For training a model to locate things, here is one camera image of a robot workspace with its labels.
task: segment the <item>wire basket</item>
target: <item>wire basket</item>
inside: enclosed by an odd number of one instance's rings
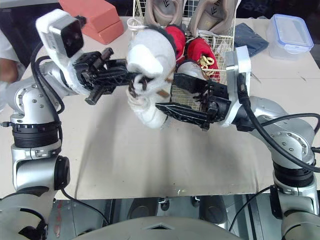
[[[198,6],[200,0],[184,0],[183,5],[183,18],[182,25],[188,27],[189,22]],[[146,2],[147,0],[133,0],[133,18],[138,22],[144,22],[144,15],[146,11]],[[206,40],[210,45],[215,59],[217,61],[219,72],[219,78],[212,78],[213,81],[226,85],[227,84],[227,71],[226,71],[226,62],[225,62],[225,53],[233,51],[234,49],[234,39],[235,39],[235,18],[233,18],[232,25],[229,30],[223,32],[221,35],[215,34],[205,35],[201,34],[201,37]],[[193,38],[193,36],[186,35],[186,40]],[[186,93],[186,91],[172,86],[171,88],[171,101],[188,105],[194,110],[199,110],[200,103],[195,102],[191,94]]]

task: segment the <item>robotic arm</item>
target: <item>robotic arm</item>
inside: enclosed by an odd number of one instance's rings
[[[54,196],[70,182],[69,160],[59,155],[59,99],[83,94],[88,104],[95,105],[102,95],[131,79],[125,59],[110,60],[111,48],[102,53],[81,51],[81,22],[68,13],[56,9],[39,18],[36,28],[53,61],[41,66],[31,61],[33,76],[12,84],[6,93],[14,112],[1,125],[12,127],[16,193],[0,201],[1,239],[45,239]],[[39,74],[44,78],[40,83]]]
[[[320,218],[315,174],[293,163],[272,147],[257,131],[252,116],[249,117],[245,109],[246,105],[278,145],[310,166],[316,163],[312,151],[315,131],[302,119],[286,118],[288,113],[276,102],[256,96],[248,97],[251,62],[246,46],[228,52],[226,65],[227,86],[176,74],[173,84],[190,93],[199,93],[199,111],[174,102],[158,103],[157,108],[179,121],[196,124],[205,131],[215,122],[221,127],[234,124],[238,131],[249,132],[263,141],[273,161],[274,185],[270,188],[270,203],[273,215],[282,219],[283,239],[318,239]]]
[[[37,20],[36,27],[53,60],[41,65],[38,72],[42,73],[57,95],[48,91],[50,86],[44,84],[49,101],[46,100],[35,75],[12,84],[8,89],[8,103],[14,113],[10,122],[4,122],[2,126],[12,127],[12,175],[16,193],[0,202],[0,233],[3,239],[45,239],[53,198],[70,181],[69,160],[59,155],[62,146],[61,123],[57,112],[52,111],[52,108],[59,108],[58,98],[84,94],[88,96],[86,102],[94,105],[102,95],[111,94],[117,86],[128,85],[138,74],[128,72],[126,60],[110,60],[113,54],[111,48],[102,53],[83,53],[81,24],[64,11],[55,10],[46,14]],[[258,122],[265,125],[265,130],[276,143],[310,166],[315,164],[311,150],[314,130],[307,122],[297,118],[270,124],[270,120],[288,114],[273,101],[246,97],[250,88],[251,63],[245,47],[229,52],[226,62],[227,86],[175,74],[174,84],[177,87],[199,93],[200,110],[174,102],[158,103],[156,107],[168,116],[196,124],[204,130],[208,130],[212,123],[218,123],[221,127],[234,124],[238,131],[250,132],[262,140],[271,151],[273,160],[271,206],[272,213],[282,219],[283,239],[318,239],[319,201],[314,173],[289,161],[262,137],[243,101],[250,101],[250,109]],[[211,239],[212,236],[236,239],[217,226],[192,221],[166,217],[135,219],[107,226],[79,239],[112,239],[114,235],[109,235],[108,231],[114,234],[117,231],[119,239],[130,236],[144,239],[151,235],[141,230],[156,227],[171,229],[167,233],[174,236],[193,228],[194,232],[202,234],[203,239]],[[157,233],[153,232],[154,239],[162,239],[163,235]]]

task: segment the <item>person's arm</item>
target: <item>person's arm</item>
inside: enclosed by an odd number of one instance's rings
[[[0,58],[0,81],[11,84],[17,81],[18,75],[17,62]]]
[[[0,30],[0,81],[7,83],[17,81],[19,76],[18,62],[15,50]]]

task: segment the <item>table surface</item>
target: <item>table surface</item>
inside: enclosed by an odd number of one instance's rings
[[[237,19],[236,23],[246,23],[266,38],[268,20]],[[131,35],[126,30],[108,45],[114,58],[126,57]],[[84,42],[85,52],[106,47],[87,36]],[[252,57],[251,64],[252,96],[276,101],[288,113],[319,113],[320,70],[309,53],[293,62],[273,59],[266,49]],[[30,75],[27,70],[25,78]],[[63,99],[61,155],[70,159],[71,181],[66,188],[70,195],[78,199],[227,195],[255,193],[273,184],[271,154],[249,133],[217,124],[202,132],[176,120],[164,129],[149,129],[130,110],[125,88],[118,87],[95,106],[86,104],[82,95]],[[0,121],[7,121],[11,113],[5,108]],[[11,129],[1,129],[0,198],[15,191],[8,181],[12,143]],[[314,146],[319,145],[317,136]],[[64,198],[60,192],[56,197]]]

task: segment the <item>blue lid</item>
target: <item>blue lid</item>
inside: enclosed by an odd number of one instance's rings
[[[314,43],[305,21],[297,16],[273,15],[276,38],[279,44],[288,49],[310,50]]]

